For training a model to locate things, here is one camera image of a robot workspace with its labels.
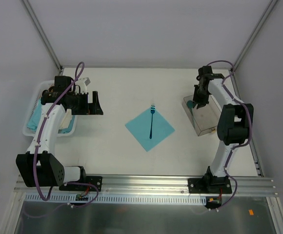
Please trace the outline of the blue paper napkin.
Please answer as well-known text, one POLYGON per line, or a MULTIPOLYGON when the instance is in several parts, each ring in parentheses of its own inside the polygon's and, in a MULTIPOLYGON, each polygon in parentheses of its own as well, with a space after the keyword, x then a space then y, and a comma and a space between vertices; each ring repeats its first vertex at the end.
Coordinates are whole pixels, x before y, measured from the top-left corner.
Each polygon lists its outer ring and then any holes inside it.
POLYGON ((152 139, 150 139, 150 108, 126 123, 125 126, 147 152, 156 147, 175 131, 172 125, 156 110, 153 115, 152 139))

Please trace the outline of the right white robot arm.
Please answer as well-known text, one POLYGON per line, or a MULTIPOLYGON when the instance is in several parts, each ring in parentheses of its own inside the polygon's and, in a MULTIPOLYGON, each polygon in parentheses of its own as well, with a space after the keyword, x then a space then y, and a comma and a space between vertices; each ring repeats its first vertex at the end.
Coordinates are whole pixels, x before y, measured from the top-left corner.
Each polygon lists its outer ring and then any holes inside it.
POLYGON ((207 168, 204 176, 195 184, 210 193, 230 183, 228 175, 229 162, 238 148, 247 146, 252 138, 254 107, 244 103, 225 86, 222 74, 200 72, 195 85, 193 103, 197 109, 209 104, 209 96, 217 100, 222 111, 217 125, 220 140, 215 158, 207 168))

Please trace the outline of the teal spoon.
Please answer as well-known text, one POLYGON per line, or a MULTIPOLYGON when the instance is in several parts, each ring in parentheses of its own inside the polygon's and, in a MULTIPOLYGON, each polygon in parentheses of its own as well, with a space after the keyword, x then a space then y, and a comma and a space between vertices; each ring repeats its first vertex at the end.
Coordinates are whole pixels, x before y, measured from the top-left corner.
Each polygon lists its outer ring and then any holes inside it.
POLYGON ((193 110, 194 110, 195 106, 196 106, 196 103, 193 102, 192 100, 189 100, 189 101, 186 103, 187 116, 188 116, 188 118, 189 118, 189 120, 190 120, 191 123, 194 122, 193 110))

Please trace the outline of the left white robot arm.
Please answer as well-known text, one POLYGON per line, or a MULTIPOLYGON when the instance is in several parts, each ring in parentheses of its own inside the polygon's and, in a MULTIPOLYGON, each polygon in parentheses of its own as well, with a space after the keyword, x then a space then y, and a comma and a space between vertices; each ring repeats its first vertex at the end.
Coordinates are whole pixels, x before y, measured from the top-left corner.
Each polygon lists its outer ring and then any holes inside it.
POLYGON ((61 121, 67 110, 75 115, 103 115, 97 91, 88 94, 65 94, 56 102, 59 92, 46 92, 41 99, 41 118, 34 139, 26 153, 17 155, 16 165, 27 187, 62 186, 70 183, 76 190, 87 186, 82 166, 63 166, 55 157, 55 143, 61 121))

